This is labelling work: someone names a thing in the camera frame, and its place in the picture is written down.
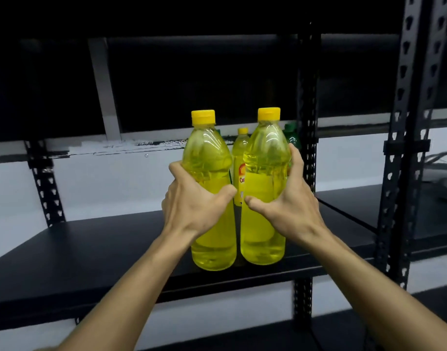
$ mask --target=yellow liquid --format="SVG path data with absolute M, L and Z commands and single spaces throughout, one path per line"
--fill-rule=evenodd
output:
M 241 207 L 243 201 L 245 180 L 245 167 L 242 166 L 244 165 L 243 153 L 249 139 L 250 137 L 247 134 L 238 135 L 231 151 L 233 156 L 233 185 L 238 190 L 233 201 L 238 207 Z
M 246 175 L 244 196 L 263 202 L 276 199 L 285 188 L 290 149 L 276 122 L 260 122 L 243 155 Z M 285 237 L 269 221 L 249 209 L 243 201 L 241 212 L 241 253 L 257 265 L 269 265 L 285 254 Z
M 196 126 L 183 152 L 183 167 L 211 193 L 230 184 L 230 150 L 213 125 Z M 237 257 L 235 213 L 232 202 L 217 224 L 191 245 L 194 263 L 204 270 L 220 271 Z

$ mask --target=bottle cap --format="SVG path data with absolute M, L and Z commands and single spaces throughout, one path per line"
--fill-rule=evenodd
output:
M 296 123 L 287 123 L 287 124 L 285 124 L 284 130 L 287 133 L 291 133 L 291 132 L 296 131 Z
M 215 111 L 213 109 L 203 109 L 191 112 L 192 125 L 215 124 Z
M 258 121 L 279 121 L 280 120 L 280 108 L 279 107 L 266 107 L 257 110 Z

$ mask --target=shelf upright post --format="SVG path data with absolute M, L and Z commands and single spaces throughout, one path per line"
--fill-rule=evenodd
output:
M 318 141 L 316 88 L 321 33 L 312 14 L 311 17 L 305 17 L 303 22 L 301 33 L 298 34 L 297 127 L 302 145 L 300 151 L 304 161 L 304 179 L 314 192 Z M 312 293 L 313 278 L 294 281 L 294 321 L 297 327 L 307 328 L 311 324 Z
M 47 226 L 51 227 L 53 224 L 66 221 L 66 219 L 64 218 L 63 205 L 61 204 L 56 185 L 53 161 L 48 155 L 46 142 L 43 139 L 43 123 L 42 120 L 39 120 L 45 113 L 45 107 L 31 53 L 38 51 L 41 44 L 38 40 L 21 40 L 20 45 L 22 63 L 29 90 L 27 98 L 28 120 L 26 122 L 26 140 L 24 140 L 27 151 L 27 163 L 35 180 Z
M 404 289 L 446 28 L 447 0 L 405 0 L 374 260 Z M 368 333 L 364 349 L 378 349 Z

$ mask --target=bottle label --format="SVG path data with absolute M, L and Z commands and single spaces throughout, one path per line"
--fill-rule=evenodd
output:
M 243 203 L 243 193 L 244 193 L 244 177 L 246 176 L 246 166 L 241 164 L 238 168 L 238 193 L 237 197 L 240 203 Z

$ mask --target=green bottle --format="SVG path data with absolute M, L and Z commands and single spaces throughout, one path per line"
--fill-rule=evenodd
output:
M 285 134 L 285 138 L 289 143 L 292 143 L 298 150 L 302 148 L 302 144 L 300 143 L 300 139 L 296 133 L 296 123 L 285 124 L 283 133 Z

